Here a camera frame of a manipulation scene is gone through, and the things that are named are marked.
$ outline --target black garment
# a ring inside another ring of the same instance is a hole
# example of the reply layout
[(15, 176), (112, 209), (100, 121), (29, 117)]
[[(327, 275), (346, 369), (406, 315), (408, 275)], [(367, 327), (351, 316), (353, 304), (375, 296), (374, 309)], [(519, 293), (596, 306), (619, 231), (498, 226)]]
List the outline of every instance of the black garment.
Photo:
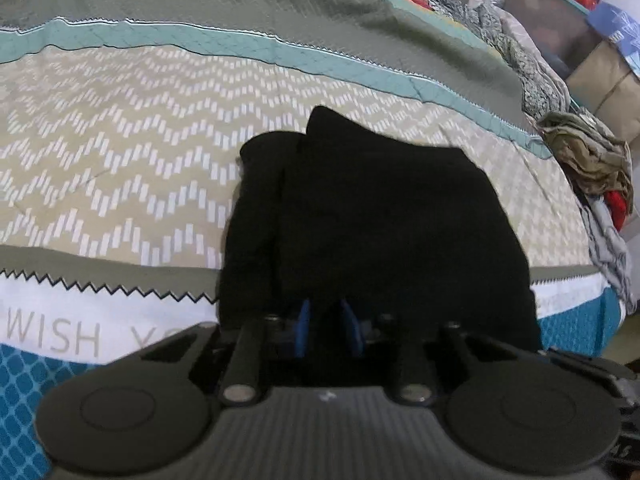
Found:
[(529, 266), (483, 171), (457, 148), (375, 134), (324, 107), (306, 136), (240, 152), (243, 178), (220, 277), (220, 321), (347, 298), (428, 333), (455, 320), (540, 348)]

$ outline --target metal screw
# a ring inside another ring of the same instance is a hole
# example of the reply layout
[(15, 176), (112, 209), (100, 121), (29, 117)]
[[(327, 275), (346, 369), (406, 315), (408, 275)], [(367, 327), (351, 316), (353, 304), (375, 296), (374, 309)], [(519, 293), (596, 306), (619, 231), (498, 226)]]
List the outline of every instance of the metal screw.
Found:
[(250, 402), (251, 400), (254, 400), (256, 391), (248, 384), (232, 384), (231, 386), (226, 387), (222, 394), (229, 402), (237, 402), (240, 404), (242, 402)]
[(432, 395), (430, 387), (424, 384), (408, 384), (400, 390), (400, 397), (407, 402), (426, 402)]

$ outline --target beige zigzag fabric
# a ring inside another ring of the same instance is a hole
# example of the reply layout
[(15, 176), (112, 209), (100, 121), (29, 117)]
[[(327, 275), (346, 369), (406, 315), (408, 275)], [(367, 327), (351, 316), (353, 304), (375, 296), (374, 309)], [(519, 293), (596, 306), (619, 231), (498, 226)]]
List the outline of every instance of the beige zigzag fabric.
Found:
[(590, 264), (554, 160), (443, 106), (174, 46), (47, 47), (0, 65), (0, 242), (220, 268), (240, 146), (267, 130), (303, 131), (317, 104), (409, 142), (461, 146), (532, 266)]

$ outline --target blue mesh pattern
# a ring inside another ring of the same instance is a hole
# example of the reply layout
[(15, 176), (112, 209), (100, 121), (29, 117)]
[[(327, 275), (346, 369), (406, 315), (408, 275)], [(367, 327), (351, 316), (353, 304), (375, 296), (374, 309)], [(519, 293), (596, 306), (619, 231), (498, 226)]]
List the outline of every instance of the blue mesh pattern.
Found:
[(33, 418), (53, 386), (95, 365), (40, 357), (0, 344), (0, 480), (43, 478), (49, 462), (37, 443)]
[(544, 348), (599, 356), (620, 325), (620, 304), (612, 288), (599, 298), (567, 310), (562, 314), (538, 320)]
[[(540, 320), (545, 348), (599, 355), (620, 323), (611, 288), (595, 300)], [(40, 399), (53, 386), (95, 368), (0, 344), (0, 480), (36, 480), (49, 470), (33, 430)]]

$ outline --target bed sheet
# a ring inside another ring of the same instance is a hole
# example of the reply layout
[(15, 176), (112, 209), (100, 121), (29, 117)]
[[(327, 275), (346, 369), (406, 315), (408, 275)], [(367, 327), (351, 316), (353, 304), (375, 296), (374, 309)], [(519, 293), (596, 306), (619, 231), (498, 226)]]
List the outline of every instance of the bed sheet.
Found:
[(46, 472), (31, 421), (54, 384), (216, 319), (239, 148), (303, 131), (317, 104), (484, 169), (546, 344), (598, 353), (622, 318), (517, 77), (413, 0), (0, 0), (0, 16), (0, 478)]

